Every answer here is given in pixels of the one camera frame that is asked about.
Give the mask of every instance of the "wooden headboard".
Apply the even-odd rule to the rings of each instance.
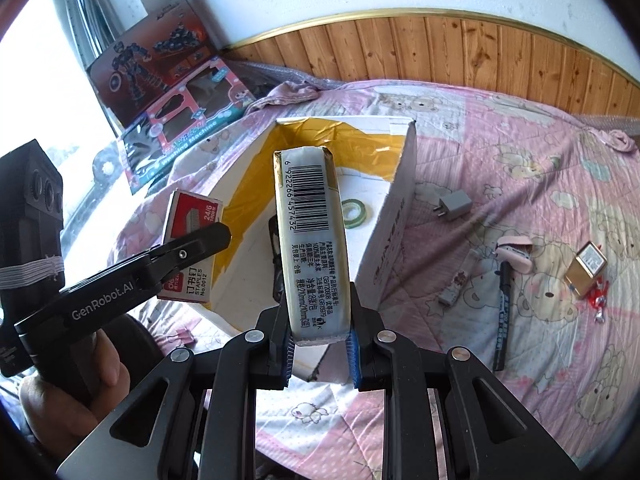
[[[281,27],[226,56],[355,81],[411,79],[493,90],[571,114],[640,117],[640,83],[596,52],[515,20],[384,9]]]

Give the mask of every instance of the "white elastic band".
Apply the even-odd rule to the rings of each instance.
[[[28,264],[3,267],[0,269],[0,290],[33,285],[49,276],[64,272],[62,256],[47,257]]]

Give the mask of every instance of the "silver screw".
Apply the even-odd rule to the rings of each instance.
[[[176,348],[171,352],[171,361],[181,363],[189,358],[190,352],[186,348]]]
[[[463,346],[457,346],[451,351],[451,356],[456,361],[468,361],[471,357],[471,352]]]
[[[381,330],[378,332],[378,341],[381,343],[392,343],[396,340],[396,333],[391,330]]]
[[[264,334],[260,330],[249,330],[244,334],[244,339],[249,343],[257,343],[264,339]]]

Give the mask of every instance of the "action figure illustration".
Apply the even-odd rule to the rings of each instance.
[[[186,48],[198,46],[200,39],[198,33],[184,27],[184,23],[178,23],[178,26],[169,34],[169,39],[158,41],[154,45],[154,50],[158,54],[175,54]]]
[[[116,71],[113,73],[110,79],[110,89],[112,92],[117,92],[120,89],[121,77],[123,74],[129,82],[129,92],[136,104],[145,95],[145,92],[138,84],[138,77],[150,86],[160,87],[163,92],[169,90],[167,85],[161,78],[152,74],[143,67],[136,59],[136,54],[142,58],[143,62],[151,61],[151,56],[146,48],[139,46],[137,43],[131,43],[128,46],[124,46],[124,43],[118,41],[113,45],[113,49],[118,54],[111,62],[111,67]]]

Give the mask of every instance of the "tape roll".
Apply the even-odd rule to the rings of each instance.
[[[342,218],[347,229],[353,229],[361,225],[367,217],[367,210],[364,204],[355,198],[342,201]]]

